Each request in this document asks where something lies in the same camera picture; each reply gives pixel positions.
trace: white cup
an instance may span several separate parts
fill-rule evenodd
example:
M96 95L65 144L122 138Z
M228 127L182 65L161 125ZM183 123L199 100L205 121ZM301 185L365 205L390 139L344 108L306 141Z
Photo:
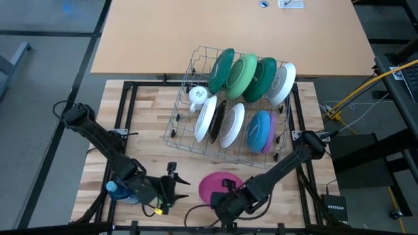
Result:
M189 91L189 99L191 101L190 112L201 110L204 102L209 98L209 92L205 87L196 86Z

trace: blue bottle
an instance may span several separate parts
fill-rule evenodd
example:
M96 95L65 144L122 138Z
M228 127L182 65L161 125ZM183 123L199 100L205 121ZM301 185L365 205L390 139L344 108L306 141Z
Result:
M140 200L131 190L125 188L124 186L117 185L113 181L109 181L106 184L106 189L109 192L109 196L112 199L124 202L127 204L137 204Z

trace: wire dish rack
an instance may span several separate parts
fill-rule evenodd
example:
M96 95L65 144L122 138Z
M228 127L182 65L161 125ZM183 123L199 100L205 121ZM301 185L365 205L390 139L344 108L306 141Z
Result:
M242 97L235 100L227 100L225 115L235 104L240 102L244 105L246 111L240 133L235 141L229 147L222 148L218 141L215 141L213 144L210 143L209 134L206 134L200 143L195 140L194 131L199 112L191 113L189 111L191 102L188 93L195 86L207 86L211 68L213 68L218 55L222 51L206 46L199 46L198 49L193 51L163 139L167 143L167 146L176 149L215 157L216 159L232 163L259 168L270 168L277 163L276 161L280 155L286 156L292 151L289 131L289 117L291 116L289 96L278 106L270 106L265 97L251 104L246 103ZM234 62L241 56L243 54L235 52ZM277 62L278 68L286 64L283 61ZM226 100L223 89L215 95L217 96L217 104ZM276 114L276 133L273 139L274 147L266 155L251 152L247 145L248 123L259 110L267 110L270 113Z

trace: wooden table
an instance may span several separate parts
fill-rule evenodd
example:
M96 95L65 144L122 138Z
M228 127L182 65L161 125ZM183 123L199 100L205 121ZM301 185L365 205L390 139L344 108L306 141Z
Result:
M199 46L294 63L299 76L370 76L374 54L350 0L114 0L91 72L183 74Z
M109 80L103 93L103 99L97 116L97 121L105 129L113 129L120 102L123 80ZM314 84L311 82L298 82L300 103L302 106L306 129L318 131L323 129L323 122L319 111ZM265 169L244 166L241 164L225 163L217 159L197 155L188 151L178 150L166 146L163 135L167 121L171 116L172 107L179 87L138 87L135 101L134 115L130 132L138 135L130 136L127 144L127 156L138 159L153 176L165 175L167 163L176 161L177 172L180 177L191 185L178 184L176 192L187 194L190 197L175 203L169 215L156 215L145 217L140 205L127 205L118 203L114 222L116 225L130 225L132 220L139 221L141 226L172 226L182 227L183 218L188 209L202 204L198 194L199 182L206 175L217 171L228 171L236 174L242 180L250 176L265 172ZM298 130L297 113L293 108L295 129ZM313 161L318 193L325 192L328 182L336 179L332 160L325 154L321 160ZM76 220L85 212L101 190L106 159L98 152L91 151L87 155L80 188L76 197L71 220ZM338 186L330 184L330 193L339 195ZM307 193L308 207L311 222L315 222L312 200ZM103 218L107 218L109 199L104 206ZM191 213L187 221L189 226L203 226L215 221L216 217L209 208L199 208ZM302 208L295 170L276 184L272 205L268 213L254 221L237 221L240 227L276 227L277 223L284 223L286 227L304 227Z

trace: purple plate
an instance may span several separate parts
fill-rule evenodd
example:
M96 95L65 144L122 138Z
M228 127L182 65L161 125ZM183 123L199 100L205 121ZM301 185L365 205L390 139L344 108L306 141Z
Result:
M228 193L228 188L222 187L223 179L235 181L237 187L242 185L242 180L238 176L228 172L214 172L206 176L199 184L199 196L205 204L210 204L210 196L213 192Z
M270 132L268 133L267 143L261 150L261 153L266 155L270 152L270 148L273 145L274 133L276 132L276 114L270 113Z

